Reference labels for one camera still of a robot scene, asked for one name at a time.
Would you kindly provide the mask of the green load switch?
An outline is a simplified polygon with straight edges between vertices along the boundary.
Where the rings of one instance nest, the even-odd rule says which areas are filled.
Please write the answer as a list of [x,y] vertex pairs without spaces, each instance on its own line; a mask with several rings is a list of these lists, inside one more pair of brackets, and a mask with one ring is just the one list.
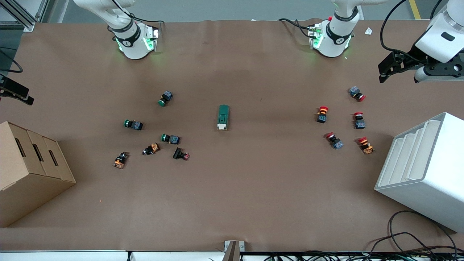
[[226,104],[221,104],[218,110],[217,116],[217,129],[226,131],[229,126],[229,114],[230,114],[230,106]]

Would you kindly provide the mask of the brown cardboard box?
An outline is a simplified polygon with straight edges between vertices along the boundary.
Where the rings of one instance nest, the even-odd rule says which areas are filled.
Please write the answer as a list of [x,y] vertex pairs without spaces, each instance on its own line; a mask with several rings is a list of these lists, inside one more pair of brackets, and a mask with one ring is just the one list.
[[57,141],[0,124],[0,228],[6,228],[76,184]]

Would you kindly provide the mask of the white slotted storage rack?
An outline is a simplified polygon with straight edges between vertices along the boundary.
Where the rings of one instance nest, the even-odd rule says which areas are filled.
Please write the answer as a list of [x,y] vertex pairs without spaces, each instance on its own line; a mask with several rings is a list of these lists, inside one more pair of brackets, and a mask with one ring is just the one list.
[[443,112],[396,135],[374,188],[464,233],[464,120]]

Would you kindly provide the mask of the brown paper table cover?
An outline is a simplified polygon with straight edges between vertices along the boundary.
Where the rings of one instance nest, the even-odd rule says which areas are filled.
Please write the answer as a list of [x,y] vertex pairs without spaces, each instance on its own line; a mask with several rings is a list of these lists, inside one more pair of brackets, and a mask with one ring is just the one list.
[[[282,22],[166,23],[161,52],[139,61],[105,25],[37,25],[15,56],[24,71],[11,75],[34,104],[2,99],[0,123],[57,140],[76,185],[1,228],[0,249],[370,248],[405,208],[374,190],[393,137],[442,112],[464,119],[464,82],[416,84],[411,71],[378,82],[380,25],[361,22],[344,56],[325,58]],[[167,90],[173,98],[159,106]],[[227,130],[217,129],[221,104]],[[355,129],[358,111],[365,129]],[[179,144],[161,142],[164,133]],[[160,150],[143,155],[152,143]],[[188,160],[173,159],[177,147]],[[120,152],[129,153],[122,170],[112,166]]]

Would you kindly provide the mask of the aluminium frame profile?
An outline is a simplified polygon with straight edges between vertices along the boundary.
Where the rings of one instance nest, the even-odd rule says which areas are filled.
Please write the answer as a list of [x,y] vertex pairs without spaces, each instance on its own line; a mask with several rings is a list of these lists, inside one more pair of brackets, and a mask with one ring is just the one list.
[[0,28],[32,32],[44,20],[50,0],[0,0]]

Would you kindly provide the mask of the metal table edge bracket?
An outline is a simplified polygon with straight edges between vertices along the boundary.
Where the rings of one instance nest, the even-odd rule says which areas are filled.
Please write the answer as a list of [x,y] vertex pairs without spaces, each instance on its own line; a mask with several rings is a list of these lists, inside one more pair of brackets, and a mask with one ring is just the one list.
[[244,261],[242,252],[245,252],[245,241],[225,241],[225,254],[222,261]]

